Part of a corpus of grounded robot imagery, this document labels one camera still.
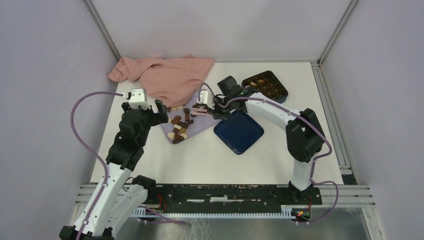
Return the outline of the dark blue chocolate box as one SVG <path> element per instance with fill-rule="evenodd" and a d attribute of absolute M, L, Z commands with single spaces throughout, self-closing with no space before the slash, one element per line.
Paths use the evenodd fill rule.
<path fill-rule="evenodd" d="M 264 96 L 280 104 L 284 103 L 289 95 L 287 89 L 271 70 L 267 70 L 248 77 L 244 79 L 241 84 L 244 87 L 251 87 L 256 89 Z"/>

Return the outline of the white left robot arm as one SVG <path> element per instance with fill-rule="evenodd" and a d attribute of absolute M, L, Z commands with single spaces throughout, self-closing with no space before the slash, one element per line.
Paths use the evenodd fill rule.
<path fill-rule="evenodd" d="M 138 175 L 126 194 L 117 200 L 144 153 L 152 127 L 167 123 L 166 106 L 156 100 L 157 112 L 145 102 L 124 102 L 119 131 L 106 157 L 106 169 L 83 213 L 71 226 L 64 226 L 62 240 L 113 240 L 132 212 L 157 198 L 155 180 Z"/>

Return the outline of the pink handled metal tongs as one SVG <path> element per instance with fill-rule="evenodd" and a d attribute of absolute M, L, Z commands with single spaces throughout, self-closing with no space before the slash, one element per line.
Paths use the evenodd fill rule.
<path fill-rule="evenodd" d="M 193 107 L 190 111 L 190 114 L 193 116 L 207 116 L 210 115 L 210 113 L 208 112 L 207 109 L 205 108 L 198 108 L 198 107 Z"/>

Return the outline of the lilac plastic tray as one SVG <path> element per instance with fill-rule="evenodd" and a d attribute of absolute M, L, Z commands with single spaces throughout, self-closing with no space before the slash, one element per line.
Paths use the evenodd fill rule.
<path fill-rule="evenodd" d="M 195 92 L 190 100 L 183 105 L 176 107 L 169 107 L 167 109 L 167 115 L 169 117 L 169 122 L 161 124 L 162 131 L 164 132 L 167 140 L 173 144 L 177 145 L 184 140 L 187 140 L 210 127 L 215 126 L 219 121 L 213 119 L 210 115 L 191 115 L 192 108 L 202 108 L 204 107 L 197 105 L 198 92 Z M 184 114 L 183 109 L 188 108 L 190 110 L 189 114 Z M 174 132 L 174 139 L 169 139 L 167 134 Z M 188 135 L 187 139 L 183 139 L 180 134 L 185 133 Z"/>

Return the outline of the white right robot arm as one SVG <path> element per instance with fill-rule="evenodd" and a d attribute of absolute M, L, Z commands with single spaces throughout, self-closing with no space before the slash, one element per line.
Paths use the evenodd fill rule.
<path fill-rule="evenodd" d="M 274 124 L 286 134 L 287 150 L 294 159 L 293 172 L 288 183 L 289 199 L 302 204 L 309 198 L 313 188 L 313 170 L 323 145 L 332 151 L 316 113 L 307 108 L 295 110 L 285 107 L 250 86 L 237 84 L 232 76 L 218 83 L 221 96 L 213 93 L 208 84 L 202 83 L 196 97 L 200 106 L 214 119 L 226 120 L 232 112 L 240 110 L 253 114 Z"/>

